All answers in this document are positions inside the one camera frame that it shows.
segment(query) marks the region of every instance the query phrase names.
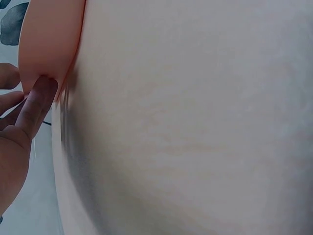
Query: skin-colored object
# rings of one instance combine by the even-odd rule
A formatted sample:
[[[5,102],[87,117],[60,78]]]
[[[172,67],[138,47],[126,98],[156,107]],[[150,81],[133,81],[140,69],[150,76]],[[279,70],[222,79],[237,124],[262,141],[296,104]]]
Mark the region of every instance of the skin-colored object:
[[[58,93],[79,45],[86,0],[32,0],[23,22],[19,69],[24,93],[41,75],[57,80]]]
[[[90,0],[53,112],[65,235],[310,235],[313,5]]]

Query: leaf pattern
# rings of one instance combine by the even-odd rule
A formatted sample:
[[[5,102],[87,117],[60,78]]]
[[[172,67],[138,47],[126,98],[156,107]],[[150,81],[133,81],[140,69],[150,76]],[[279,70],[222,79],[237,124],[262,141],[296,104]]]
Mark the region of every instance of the leaf pattern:
[[[8,6],[11,0],[1,0],[0,9]],[[20,40],[22,23],[28,8],[28,2],[13,6],[1,19],[0,42],[6,46],[17,46]]]

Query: hand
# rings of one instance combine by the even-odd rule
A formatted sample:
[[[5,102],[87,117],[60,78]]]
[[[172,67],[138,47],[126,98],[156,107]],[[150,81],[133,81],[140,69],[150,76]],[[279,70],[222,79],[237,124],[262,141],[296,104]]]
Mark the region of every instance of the hand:
[[[19,82],[18,69],[0,63],[0,89],[12,89]],[[51,107],[57,88],[54,79],[40,77],[26,100],[22,92],[0,95],[0,115],[20,103],[0,120],[0,217],[22,189],[32,139]]]

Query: pale skin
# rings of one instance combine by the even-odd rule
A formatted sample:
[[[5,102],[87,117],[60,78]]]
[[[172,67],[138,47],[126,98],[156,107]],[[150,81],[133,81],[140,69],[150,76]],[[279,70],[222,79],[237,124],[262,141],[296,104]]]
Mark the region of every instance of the pale skin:
[[[19,82],[18,69],[0,63],[0,89],[13,89]],[[0,120],[0,217],[26,180],[31,142],[52,105],[57,88],[54,79],[42,76],[27,99],[23,92],[0,95],[0,115],[18,105]]]

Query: silicone object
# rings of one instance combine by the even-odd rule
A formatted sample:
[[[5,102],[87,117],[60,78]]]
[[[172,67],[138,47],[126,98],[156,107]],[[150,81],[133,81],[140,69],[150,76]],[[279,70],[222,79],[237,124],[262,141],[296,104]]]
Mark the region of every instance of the silicone object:
[[[19,44],[19,69],[28,94],[41,75],[59,83],[58,97],[79,46],[86,0],[31,0]]]

